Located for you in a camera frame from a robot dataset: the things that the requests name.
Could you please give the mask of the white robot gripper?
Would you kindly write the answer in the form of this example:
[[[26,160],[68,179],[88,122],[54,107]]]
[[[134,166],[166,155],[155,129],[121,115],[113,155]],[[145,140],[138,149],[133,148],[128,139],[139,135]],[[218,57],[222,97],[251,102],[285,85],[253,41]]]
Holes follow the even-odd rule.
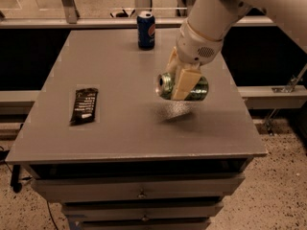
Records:
[[[177,70],[177,56],[186,63],[207,64],[221,51],[222,46],[223,41],[221,39],[215,40],[206,35],[201,35],[185,19],[179,28],[176,47],[173,48],[170,54],[166,72],[169,74],[175,73]],[[201,71],[199,69],[180,68],[177,70],[171,99],[184,101],[200,79]]]

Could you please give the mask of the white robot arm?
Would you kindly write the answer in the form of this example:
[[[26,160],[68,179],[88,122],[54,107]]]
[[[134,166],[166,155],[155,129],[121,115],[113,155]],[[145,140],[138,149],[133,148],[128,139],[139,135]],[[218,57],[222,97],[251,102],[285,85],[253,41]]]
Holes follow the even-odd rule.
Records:
[[[307,0],[196,0],[181,24],[156,92],[166,100],[201,101],[208,83],[201,67],[222,50],[231,27],[257,8],[302,50],[307,50]]]

